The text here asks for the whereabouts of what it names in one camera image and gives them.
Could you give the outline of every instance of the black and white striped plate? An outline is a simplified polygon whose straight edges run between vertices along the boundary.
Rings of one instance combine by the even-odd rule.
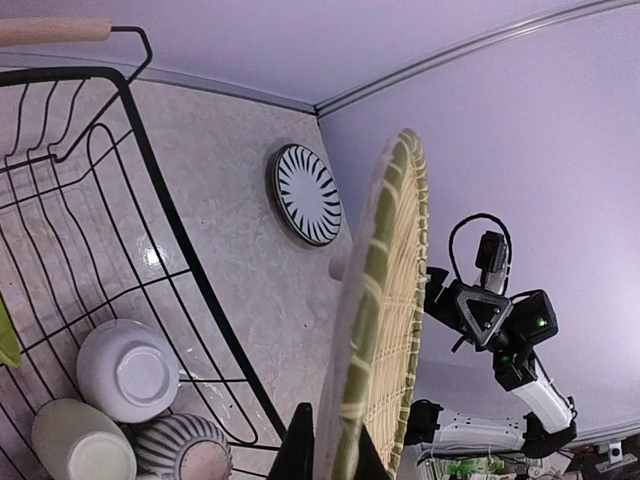
[[[289,226],[314,246],[328,245],[338,235],[342,208],[326,165],[302,145],[286,145],[275,156],[273,187]]]

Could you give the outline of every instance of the cable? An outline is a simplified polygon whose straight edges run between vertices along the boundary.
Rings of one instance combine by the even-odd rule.
[[[513,258],[513,246],[511,244],[511,235],[509,234],[509,230],[507,229],[507,226],[498,217],[491,215],[490,213],[476,213],[475,215],[470,215],[467,218],[464,218],[463,220],[458,222],[458,224],[455,227],[453,227],[453,230],[451,230],[451,234],[449,235],[449,260],[451,260],[451,267],[453,268],[453,272],[455,273],[458,281],[462,282],[462,277],[460,276],[460,270],[458,270],[458,264],[456,263],[456,258],[453,253],[453,241],[455,239],[456,233],[458,233],[458,230],[464,227],[467,223],[470,223],[474,220],[479,220],[481,218],[485,220],[490,220],[496,225],[498,225],[502,230],[502,233],[504,234],[504,238],[507,242],[507,247],[508,247],[507,271],[504,277],[504,287],[502,287],[502,295],[504,295],[507,292],[507,287],[509,286],[509,273],[511,271],[511,260]]]
[[[535,295],[538,292],[541,292],[542,290],[538,289],[538,290],[527,290],[526,292],[520,292],[520,293],[516,293],[515,295],[513,295],[512,297],[509,297],[509,300],[511,300],[512,302],[518,298],[522,298],[522,297],[530,297],[532,295]]]

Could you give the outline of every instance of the bowl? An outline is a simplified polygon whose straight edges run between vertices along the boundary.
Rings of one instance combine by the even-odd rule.
[[[162,480],[227,480],[233,466],[222,431],[192,414],[150,422],[137,433],[134,450],[138,466]]]
[[[142,423],[166,410],[178,393],[178,359],[167,339],[134,320],[95,328],[78,353],[85,401],[113,420]]]

